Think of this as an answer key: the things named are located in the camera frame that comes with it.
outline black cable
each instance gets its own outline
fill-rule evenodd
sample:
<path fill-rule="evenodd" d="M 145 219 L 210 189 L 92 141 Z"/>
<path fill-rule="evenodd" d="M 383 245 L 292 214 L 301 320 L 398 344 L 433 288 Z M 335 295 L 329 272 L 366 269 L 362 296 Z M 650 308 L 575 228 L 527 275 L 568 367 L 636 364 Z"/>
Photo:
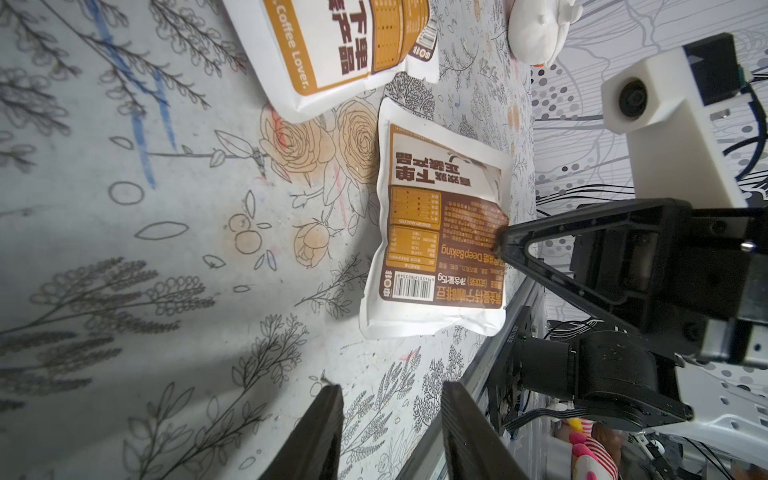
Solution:
<path fill-rule="evenodd" d="M 720 468 L 720 466 L 719 466 L 717 463 L 713 462 L 713 461 L 712 461 L 712 459 L 711 459 L 711 458 L 710 458 L 710 457 L 709 457 L 709 456 L 708 456 L 706 453 L 704 453 L 704 450 L 700 449 L 700 448 L 699 448 L 699 446 L 698 446 L 698 445 L 696 445 L 695 443 L 693 443 L 693 442 L 692 442 L 692 441 L 691 441 L 689 438 L 687 438 L 687 437 L 683 437 L 683 438 L 684 438 L 684 439 L 686 439 L 686 440 L 688 441 L 688 443 L 690 443 L 691 445 L 693 445 L 693 446 L 694 446 L 694 448 L 695 448 L 696 450 L 698 450 L 698 451 L 699 451 L 699 453 L 700 453 L 700 454 L 701 454 L 701 455 L 702 455 L 702 456 L 703 456 L 703 457 L 704 457 L 704 458 L 705 458 L 705 459 L 706 459 L 706 460 L 707 460 L 709 463 L 711 463 L 712 465 L 714 465 L 714 466 L 715 466 L 715 468 L 717 468 L 718 470 L 720 470 L 720 473 L 722 473 L 723 475 L 725 475 L 725 477 L 726 477 L 726 478 L 730 478 L 731 480 L 733 480 L 733 476 L 732 476 L 732 475 L 731 475 L 731 474 L 730 474 L 730 473 L 729 473 L 729 472 L 728 472 L 728 471 L 727 471 L 725 468 Z"/>
<path fill-rule="evenodd" d="M 728 155 L 736 150 L 739 150 L 741 147 L 746 147 L 747 145 L 755 144 L 759 139 L 760 137 L 752 137 L 752 138 L 747 138 L 746 140 L 742 140 L 739 143 L 733 144 L 730 147 L 723 150 L 723 155 Z"/>
<path fill-rule="evenodd" d="M 737 181 L 743 179 L 752 171 L 753 168 L 755 168 L 757 161 L 760 159 L 760 155 L 763 154 L 763 149 L 765 149 L 766 146 L 766 136 L 768 136 L 768 128 L 766 128 L 766 112 L 763 110 L 763 106 L 760 103 L 760 100 L 757 98 L 757 94 L 755 93 L 754 89 L 752 89 L 752 85 L 746 84 L 746 87 L 742 89 L 742 92 L 749 93 L 752 96 L 750 108 L 752 109 L 752 113 L 755 115 L 755 120 L 757 120 L 757 146 L 755 147 L 755 152 L 752 154 L 752 159 L 750 162 L 746 164 L 744 170 L 736 175 Z"/>
<path fill-rule="evenodd" d="M 707 444 L 706 444 L 706 443 L 702 443 L 701 445 L 702 445 L 704 448 L 706 448 L 706 449 L 707 449 L 707 451 L 708 451 L 709 453 L 711 453 L 711 454 L 712 454 L 712 456 L 715 458 L 715 460 L 717 460 L 717 463 L 719 463 L 719 464 L 720 464 L 720 466 L 721 466 L 721 467 L 723 467 L 723 470 L 724 470 L 725 472 L 728 472 L 728 469 L 727 469 L 727 468 L 725 468 L 725 464 L 723 464 L 723 462 L 720 460 L 720 457 L 718 457 L 717 455 L 715 455 L 715 452 L 713 452 L 713 451 L 712 451 L 712 449 L 711 449 L 709 446 L 707 446 Z M 729 478 L 731 478 L 731 480 L 733 480 L 733 475 L 731 475 L 731 474 L 730 474 L 730 472 L 728 472 L 728 477 L 729 477 Z"/>
<path fill-rule="evenodd" d="M 543 338 L 542 340 L 546 340 L 546 339 L 547 339 L 547 337 L 549 336 L 549 334 L 550 334 L 550 333 L 554 332 L 556 329 L 560 328 L 560 327 L 561 327 L 561 326 L 563 326 L 565 323 L 570 323 L 571 325 L 584 325 L 584 326 L 588 326 L 588 327 L 589 327 L 589 328 L 591 328 L 593 331 L 597 332 L 597 331 L 598 331 L 598 329 L 594 328 L 592 325 L 590 325 L 589 323 L 587 323 L 587 322 L 589 322 L 590 320 L 594 320 L 594 319 L 595 319 L 595 318 L 594 318 L 593 316 L 591 316 L 591 317 L 589 317 L 588 319 L 586 319 L 584 322 L 577 322 L 577 321 L 575 321 L 575 320 L 565 320 L 565 321 L 563 321 L 563 322 L 560 322 L 560 325 L 556 325 L 556 326 L 553 326 L 552 328 L 550 328 L 550 329 L 549 329 L 549 331 L 547 332 L 547 334 L 546 334 L 546 335 L 544 335 L 544 338 Z"/>
<path fill-rule="evenodd" d="M 525 397 L 525 406 L 523 407 L 523 410 L 520 411 L 520 413 L 525 413 L 525 410 L 528 409 L 528 402 L 531 401 L 531 392 L 533 392 L 533 390 L 528 390 L 528 396 Z"/>
<path fill-rule="evenodd" d="M 531 410 L 520 415 L 518 418 L 511 422 L 505 422 L 504 428 L 509 432 L 509 435 L 515 433 L 515 430 L 520 429 L 523 425 L 529 423 L 531 420 L 535 420 L 539 417 L 548 416 L 555 419 L 573 419 L 575 417 L 583 417 L 587 415 L 587 409 L 573 409 L 573 410 L 550 410 L 550 409 L 536 409 Z"/>

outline plant illustration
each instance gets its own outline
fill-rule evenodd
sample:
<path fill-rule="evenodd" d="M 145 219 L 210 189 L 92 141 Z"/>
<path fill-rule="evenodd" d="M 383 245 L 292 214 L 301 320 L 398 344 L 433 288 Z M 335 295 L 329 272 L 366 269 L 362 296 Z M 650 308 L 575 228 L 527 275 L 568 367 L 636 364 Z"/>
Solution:
<path fill-rule="evenodd" d="M 195 153 L 187 145 L 181 145 L 182 153 L 180 154 L 175 152 L 147 152 L 147 155 L 159 158 L 205 158 L 208 159 L 208 166 L 211 168 L 220 167 L 226 160 L 251 159 L 256 162 L 261 176 L 266 177 L 264 156 L 258 148 L 251 147 L 247 141 L 226 131 L 216 130 L 214 133 L 223 150 L 217 147 L 212 148 L 211 153 L 203 154 Z M 126 137 L 109 137 L 109 141 L 125 150 L 134 150 L 136 148 L 135 143 Z"/>
<path fill-rule="evenodd" d="M 455 86 L 456 91 L 462 87 L 462 81 L 464 86 L 468 87 L 472 81 L 472 65 L 475 63 L 475 59 L 478 56 L 479 48 L 475 49 L 475 53 L 471 53 L 467 50 L 465 43 L 459 42 L 461 52 L 456 51 L 456 45 L 451 44 L 450 50 L 440 50 L 440 80 L 446 78 L 449 74 L 456 76 Z"/>
<path fill-rule="evenodd" d="M 442 359 L 432 360 L 429 371 L 422 380 L 422 395 L 413 400 L 413 428 L 418 432 L 422 426 L 428 427 L 440 411 L 440 395 L 443 382 L 453 382 L 464 373 L 462 354 L 451 345 L 448 352 L 448 365 Z"/>
<path fill-rule="evenodd" d="M 69 63 L 69 53 L 59 46 L 58 39 L 49 33 L 48 22 L 58 22 L 71 31 L 101 61 L 104 70 L 99 82 L 106 87 L 106 95 L 119 102 L 118 113 L 131 117 L 134 139 L 141 159 L 144 176 L 154 188 L 155 180 L 149 157 L 144 146 L 144 117 L 147 115 L 145 98 L 157 104 L 168 140 L 176 147 L 173 128 L 170 123 L 169 102 L 166 90 L 176 91 L 193 104 L 208 108 L 205 95 L 194 89 L 194 84 L 182 79 L 181 73 L 173 73 L 169 64 L 151 59 L 149 51 L 138 51 L 130 40 L 118 41 L 110 30 L 128 27 L 129 17 L 119 6 L 105 0 L 65 0 L 77 2 L 82 15 L 94 24 L 96 33 L 76 28 L 48 0 L 37 0 L 51 17 L 33 15 L 28 9 L 16 5 L 21 2 L 0 0 L 0 28 L 13 28 L 16 34 L 16 48 L 31 55 L 32 63 L 47 68 L 48 78 L 64 81 L 81 74 L 81 69 Z M 201 6 L 210 6 L 214 13 L 218 5 L 206 0 Z M 189 54 L 193 65 L 203 65 L 208 75 L 222 76 L 221 65 L 229 65 L 233 71 L 246 72 L 246 60 L 237 46 L 222 39 L 221 33 L 206 26 L 195 11 L 187 6 L 177 8 L 175 0 L 150 0 L 149 9 L 157 23 L 157 35 L 170 42 L 173 51 L 179 55 Z M 48 85 L 47 78 L 30 75 L 22 81 L 26 72 L 16 71 L 14 81 L 6 81 L 0 73 L 0 108 L 15 127 L 33 124 L 44 135 L 56 130 L 69 134 L 69 127 L 62 118 L 68 112 L 58 105 L 56 97 L 43 92 Z M 29 154 L 31 151 L 19 152 Z"/>
<path fill-rule="evenodd" d="M 46 137 L 69 135 L 69 126 L 61 122 L 68 112 L 46 92 L 50 86 L 46 77 L 29 75 L 23 68 L 0 68 L 0 110 L 16 128 L 31 124 Z"/>
<path fill-rule="evenodd" d="M 325 286 L 325 283 L 321 283 L 314 295 L 303 297 L 294 306 L 310 302 L 314 313 L 318 313 L 324 306 L 326 312 L 333 315 L 333 318 L 339 318 L 342 313 L 349 313 L 349 305 L 352 304 L 352 300 L 344 299 L 344 291 L 354 290 L 355 283 L 361 290 L 365 289 L 371 261 L 372 259 L 369 259 L 368 267 L 360 272 L 359 266 L 362 259 L 359 258 L 359 253 L 354 253 L 343 263 L 339 262 L 338 269 L 331 270 L 331 283 L 328 287 Z"/>
<path fill-rule="evenodd" d="M 203 425 L 172 422 L 191 400 L 194 387 L 174 396 L 169 384 L 157 404 L 147 404 L 147 417 L 128 419 L 131 439 L 123 443 L 123 466 L 131 478 L 167 478 L 179 468 L 203 478 L 214 462 L 226 465 L 233 449 L 240 447 L 248 430 L 257 433 L 266 403 L 251 405 L 249 393 L 262 379 L 282 386 L 289 373 L 301 362 L 300 347 L 309 333 L 303 323 L 290 314 L 270 315 L 260 324 L 261 336 L 251 345 L 250 355 L 241 356 L 231 367 L 232 382 L 240 394 L 222 406 L 218 397 L 209 399 L 207 421 Z"/>
<path fill-rule="evenodd" d="M 393 362 L 379 382 L 378 392 L 369 395 L 368 390 L 363 390 L 344 412 L 340 458 L 347 465 L 339 472 L 339 480 L 355 463 L 384 445 L 386 440 L 379 439 L 389 430 L 389 403 L 393 398 L 404 399 L 413 388 L 415 371 L 422 361 L 420 350 L 411 351 L 405 361 Z"/>
<path fill-rule="evenodd" d="M 309 223 L 296 226 L 299 231 L 293 238 L 293 253 L 301 265 L 314 268 L 326 255 L 330 258 L 328 243 L 331 237 L 343 230 L 334 229 L 328 224 L 332 211 L 333 205 L 328 209 L 328 214 L 323 212 L 319 219 L 313 218 Z"/>
<path fill-rule="evenodd" d="M 468 333 L 469 333 L 469 330 L 467 330 L 463 326 L 454 325 L 453 326 L 453 344 L 458 345 L 459 343 L 463 342 L 467 338 Z"/>
<path fill-rule="evenodd" d="M 258 252 L 262 246 L 261 233 L 258 230 L 267 230 L 272 228 L 268 222 L 256 222 L 256 198 L 252 190 L 243 200 L 243 213 L 234 214 L 227 221 L 227 229 L 234 233 L 235 249 L 243 255 L 252 255 Z M 277 259 L 272 250 L 262 253 L 253 265 L 254 270 L 258 270 L 266 264 L 272 271 L 277 271 Z"/>
<path fill-rule="evenodd" d="M 0 131 L 0 144 L 4 144 L 13 139 L 13 134 L 9 131 Z M 16 144 L 10 148 L 3 148 L 0 150 L 0 167 L 6 167 L 12 164 L 18 168 L 22 173 L 28 174 L 34 163 L 25 158 L 26 155 L 35 152 L 35 147 L 27 144 Z"/>
<path fill-rule="evenodd" d="M 158 277 L 157 271 L 146 270 L 146 266 L 143 260 L 112 258 L 57 273 L 40 286 L 29 301 L 48 311 L 30 323 L 0 332 L 0 357 L 8 365 L 0 368 L 0 391 L 45 396 L 83 388 L 91 378 L 68 375 L 119 355 L 122 348 L 114 345 L 117 336 L 167 333 L 180 326 L 179 320 L 144 319 L 135 310 L 150 307 L 156 316 L 170 317 L 214 304 L 210 297 L 200 297 L 205 286 L 195 276 L 171 277 L 146 290 L 136 288 Z M 39 329 L 76 319 L 85 321 L 67 329 Z M 3 399 L 0 404 L 0 411 L 24 406 L 14 399 Z"/>
<path fill-rule="evenodd" d="M 379 224 L 376 178 L 379 172 L 377 113 L 366 101 L 348 100 L 311 121 L 292 124 L 269 105 L 261 113 L 260 142 L 273 159 L 273 169 L 293 182 L 301 174 L 310 191 L 292 194 L 293 208 L 322 199 L 332 206 L 346 192 L 351 215 L 346 229 L 354 235 L 361 218 Z"/>
<path fill-rule="evenodd" d="M 401 71 L 384 87 L 384 95 L 427 120 L 435 118 L 435 96 L 424 82 Z"/>
<path fill-rule="evenodd" d="M 416 445 L 419 444 L 419 438 L 416 430 L 400 430 L 397 438 L 390 441 L 386 452 L 379 456 L 379 461 L 376 463 L 379 480 L 395 480 L 397 478 L 400 469 L 408 461 Z"/>
<path fill-rule="evenodd" d="M 221 65 L 245 73 L 247 60 L 232 41 L 221 39 L 215 28 L 205 26 L 205 20 L 189 7 L 178 11 L 176 0 L 150 0 L 149 9 L 157 23 L 157 36 L 169 41 L 174 51 L 188 54 L 192 65 L 203 65 L 205 73 L 221 76 Z"/>

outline patterned wallpaper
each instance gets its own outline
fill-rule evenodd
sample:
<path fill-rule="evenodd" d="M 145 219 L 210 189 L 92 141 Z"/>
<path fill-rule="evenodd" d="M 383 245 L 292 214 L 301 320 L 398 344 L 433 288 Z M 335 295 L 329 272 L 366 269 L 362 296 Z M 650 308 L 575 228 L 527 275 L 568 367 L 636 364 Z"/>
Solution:
<path fill-rule="evenodd" d="M 0 477 L 258 478 L 328 383 L 339 478 L 397 476 L 485 337 L 360 333 L 382 99 L 505 152 L 535 215 L 505 3 L 432 13 L 438 84 L 291 124 L 219 0 L 0 0 Z"/>
<path fill-rule="evenodd" d="M 603 126 L 603 81 L 643 57 L 722 31 L 735 35 L 742 65 L 752 72 L 768 70 L 764 0 L 586 0 L 583 5 L 584 14 L 571 26 L 555 65 L 531 70 L 540 217 L 634 196 L 626 138 Z M 754 87 L 763 104 L 768 102 L 768 82 Z M 714 121 L 712 128 L 723 149 L 756 134 L 746 105 Z M 728 156 L 734 175 L 752 156 L 750 148 Z M 766 157 L 763 153 L 753 173 L 740 182 L 752 206 L 768 204 Z M 541 252 L 547 263 L 568 272 L 572 244 L 572 237 L 548 240 Z M 550 320 L 588 317 L 551 292 L 547 314 Z"/>

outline blue marker line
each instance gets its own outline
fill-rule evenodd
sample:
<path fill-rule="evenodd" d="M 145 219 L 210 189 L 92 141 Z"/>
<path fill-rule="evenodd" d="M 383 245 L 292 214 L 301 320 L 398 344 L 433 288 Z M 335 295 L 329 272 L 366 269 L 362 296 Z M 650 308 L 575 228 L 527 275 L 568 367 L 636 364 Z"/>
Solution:
<path fill-rule="evenodd" d="M 157 96 L 162 100 L 162 102 L 159 101 L 157 104 L 160 106 L 160 116 L 163 118 L 165 134 L 168 136 L 171 146 L 176 150 L 174 127 L 170 122 L 170 108 L 168 107 L 168 101 L 165 99 L 165 84 L 163 83 L 163 78 L 160 76 L 159 72 L 155 72 L 152 76 L 154 77 L 154 86 L 157 89 Z"/>
<path fill-rule="evenodd" d="M 155 182 L 152 174 L 152 164 L 149 163 L 149 154 L 147 153 L 147 142 L 144 140 L 144 125 L 141 122 L 141 114 L 137 111 L 131 114 L 131 124 L 134 127 L 134 138 L 136 146 L 139 149 L 141 158 L 141 168 L 144 170 L 144 176 L 147 178 L 149 186 L 154 190 Z"/>
<path fill-rule="evenodd" d="M 112 34 L 109 32 L 109 27 L 107 26 L 107 22 L 104 20 L 104 16 L 101 14 L 101 10 L 96 5 L 96 2 L 94 0 L 85 0 L 85 3 L 88 6 L 88 11 L 91 13 L 91 15 L 94 18 L 94 23 L 96 24 L 96 28 L 98 29 L 99 35 L 101 36 L 101 40 L 111 44 L 113 42 Z M 138 88 L 145 94 L 151 94 L 152 92 L 147 90 L 147 88 L 144 86 L 144 82 L 139 81 L 138 79 L 135 78 L 135 76 L 133 75 L 133 71 L 128 65 L 126 65 L 126 63 L 123 61 L 120 55 L 118 55 L 118 53 L 113 48 L 108 47 L 108 50 L 109 50 L 110 56 L 112 57 L 112 60 L 121 69 L 121 71 L 125 73 L 125 76 L 129 80 L 129 82 L 135 85 L 136 88 Z M 163 101 L 165 101 L 164 94 L 162 94 L 161 98 L 163 99 Z M 161 112 L 162 112 L 163 106 L 167 108 L 166 104 L 161 104 Z M 138 146 L 138 150 L 139 150 L 139 158 L 141 159 L 141 168 L 142 170 L 144 170 L 144 176 L 147 178 L 147 183 L 149 183 L 149 186 L 152 188 L 152 190 L 154 190 L 156 184 L 154 181 L 154 175 L 152 173 L 152 164 L 149 161 L 149 153 L 147 152 L 147 142 L 144 139 L 144 119 L 141 117 L 141 114 L 139 112 L 131 113 L 131 126 L 134 129 L 134 139 L 136 140 L 136 145 Z M 175 141 L 171 140 L 171 143 L 174 144 L 174 150 L 175 150 L 176 149 Z"/>

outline table surface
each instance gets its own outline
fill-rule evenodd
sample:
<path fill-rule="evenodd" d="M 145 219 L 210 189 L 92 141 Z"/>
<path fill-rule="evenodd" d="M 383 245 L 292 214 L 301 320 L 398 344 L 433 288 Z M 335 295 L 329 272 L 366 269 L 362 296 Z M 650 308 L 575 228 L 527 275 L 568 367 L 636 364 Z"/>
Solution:
<path fill-rule="evenodd" d="M 396 476 L 484 337 L 359 331 L 382 98 L 507 153 L 510 218 L 535 215 L 530 72 L 502 0 L 432 8 L 439 83 L 399 74 L 283 124 L 289 151 L 217 0 L 0 3 L 10 478 L 256 478 L 328 382 L 340 477 Z M 344 114 L 356 148 L 328 152 Z"/>

